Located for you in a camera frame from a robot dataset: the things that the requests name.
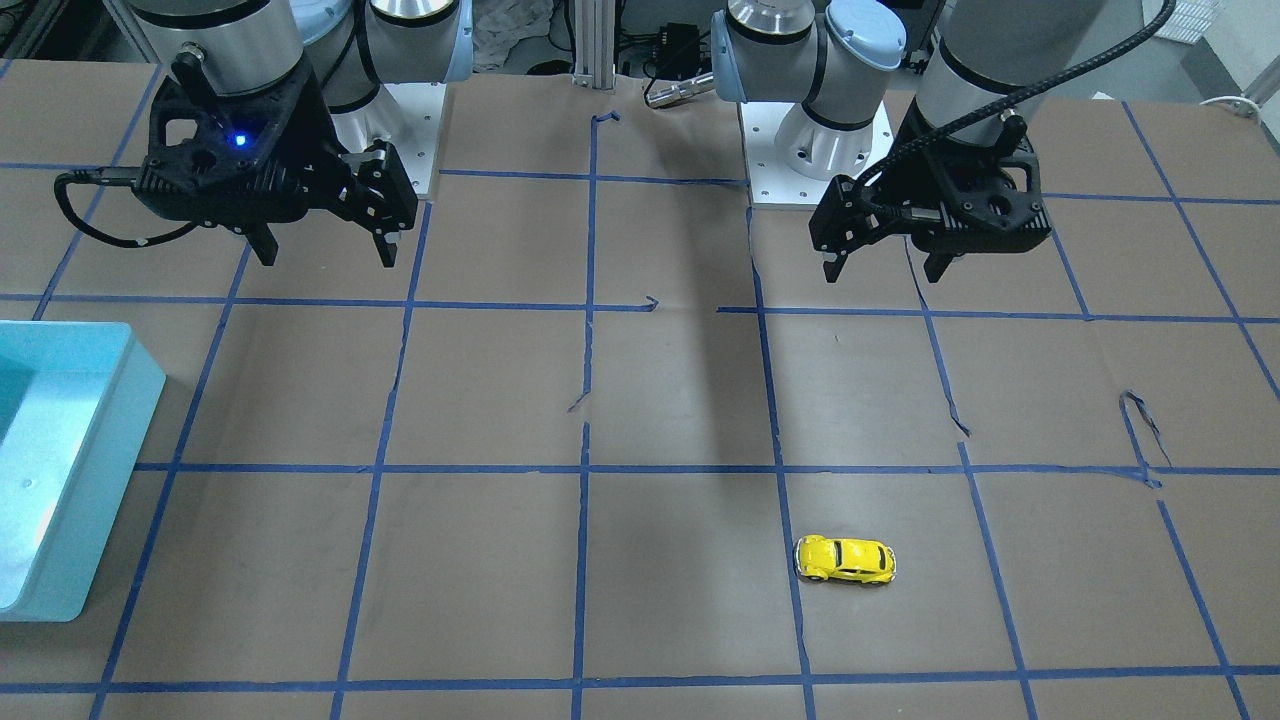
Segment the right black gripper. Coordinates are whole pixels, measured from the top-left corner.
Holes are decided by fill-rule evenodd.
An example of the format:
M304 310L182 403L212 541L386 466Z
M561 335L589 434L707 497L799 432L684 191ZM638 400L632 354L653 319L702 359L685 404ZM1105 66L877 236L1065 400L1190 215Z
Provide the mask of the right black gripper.
M279 249L268 224L325 210L371 232L381 265L394 268L419 205L392 143L349 151L338 140L308 59L264 90L220 95L192 53L174 58L154 99L134 196L168 220L246 231L264 266Z

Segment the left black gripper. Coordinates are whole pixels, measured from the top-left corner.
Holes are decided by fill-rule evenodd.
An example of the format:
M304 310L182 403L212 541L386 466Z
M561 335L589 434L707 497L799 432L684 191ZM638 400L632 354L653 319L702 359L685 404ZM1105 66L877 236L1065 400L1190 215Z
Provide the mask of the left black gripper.
M890 234L906 234L938 283L956 255L1028 252L1052 232L1030 141L1007 149L969 149L942 141L854 188L836 176L808 222L827 283L849 254Z

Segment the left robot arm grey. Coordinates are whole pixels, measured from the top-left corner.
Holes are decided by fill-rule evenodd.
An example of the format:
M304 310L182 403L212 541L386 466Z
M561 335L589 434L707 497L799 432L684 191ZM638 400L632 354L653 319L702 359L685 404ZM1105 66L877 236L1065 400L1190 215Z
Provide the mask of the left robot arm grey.
M710 29L716 91L728 102L787 102L780 146L824 181L808 228L837 281L849 258L891 234L925 255L937 282L969 254L1028 252L1052 225L1027 137L1041 96L1156 35L1166 1L1134 35L1075 51L1101 1L959 1L890 151L868 161L873 122L908 32L878 1L731 1Z

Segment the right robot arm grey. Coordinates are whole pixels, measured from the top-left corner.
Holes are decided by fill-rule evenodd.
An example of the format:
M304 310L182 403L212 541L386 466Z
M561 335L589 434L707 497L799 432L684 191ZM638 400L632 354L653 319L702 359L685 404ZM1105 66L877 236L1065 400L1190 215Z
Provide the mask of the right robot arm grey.
M381 265L419 213L396 85L474 68L470 1L129 1L166 69L131 192L155 215L244 238L328 211L366 229Z

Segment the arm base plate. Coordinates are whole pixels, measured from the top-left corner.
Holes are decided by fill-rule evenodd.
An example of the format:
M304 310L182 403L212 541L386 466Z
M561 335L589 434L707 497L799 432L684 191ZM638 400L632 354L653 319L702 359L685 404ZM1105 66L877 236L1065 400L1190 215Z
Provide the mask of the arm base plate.
M833 177L860 176L893 142L883 102L870 124L854 131L819 124L799 102L745 102L739 118L756 210L812 210Z
M448 108L443 83L384 85L374 100L332 115L338 140L352 152L380 138L396 146L413 191L433 199L436 161Z

